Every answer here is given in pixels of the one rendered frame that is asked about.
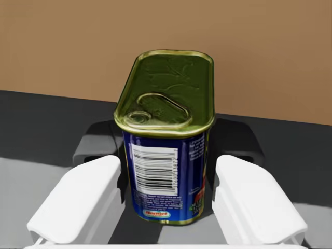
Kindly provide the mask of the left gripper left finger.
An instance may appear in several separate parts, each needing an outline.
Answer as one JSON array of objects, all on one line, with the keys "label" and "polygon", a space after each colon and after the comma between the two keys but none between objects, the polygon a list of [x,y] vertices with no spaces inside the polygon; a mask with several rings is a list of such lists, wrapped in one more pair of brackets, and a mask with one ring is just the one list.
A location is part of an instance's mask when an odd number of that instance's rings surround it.
[{"label": "left gripper left finger", "polygon": [[113,121],[95,135],[114,146],[63,175],[26,227],[33,244],[108,244],[123,214],[123,169]]}]

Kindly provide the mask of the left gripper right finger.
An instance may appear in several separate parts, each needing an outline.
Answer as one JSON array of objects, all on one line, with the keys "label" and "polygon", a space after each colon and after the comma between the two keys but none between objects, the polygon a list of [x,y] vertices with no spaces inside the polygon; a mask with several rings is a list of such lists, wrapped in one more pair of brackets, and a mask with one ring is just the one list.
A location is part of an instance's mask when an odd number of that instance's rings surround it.
[{"label": "left gripper right finger", "polygon": [[218,119],[211,131],[212,209],[228,244],[302,244],[307,224],[275,178],[251,128]]}]

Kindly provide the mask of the green and blue rectangular can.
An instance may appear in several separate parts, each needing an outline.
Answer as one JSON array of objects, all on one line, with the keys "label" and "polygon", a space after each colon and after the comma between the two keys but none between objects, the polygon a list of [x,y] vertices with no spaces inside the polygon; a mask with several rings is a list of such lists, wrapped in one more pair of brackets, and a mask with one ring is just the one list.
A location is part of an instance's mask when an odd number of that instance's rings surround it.
[{"label": "green and blue rectangular can", "polygon": [[152,50],[132,66],[114,111],[132,206],[149,222],[188,225],[202,214],[214,62],[199,51]]}]

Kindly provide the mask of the tall board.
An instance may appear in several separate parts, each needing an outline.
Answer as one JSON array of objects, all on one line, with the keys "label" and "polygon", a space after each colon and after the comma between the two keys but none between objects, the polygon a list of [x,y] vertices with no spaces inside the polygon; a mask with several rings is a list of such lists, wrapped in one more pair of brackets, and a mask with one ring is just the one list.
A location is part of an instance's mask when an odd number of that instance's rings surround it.
[{"label": "tall board", "polygon": [[154,49],[210,55],[218,113],[332,125],[332,0],[0,0],[0,90],[114,102]]}]

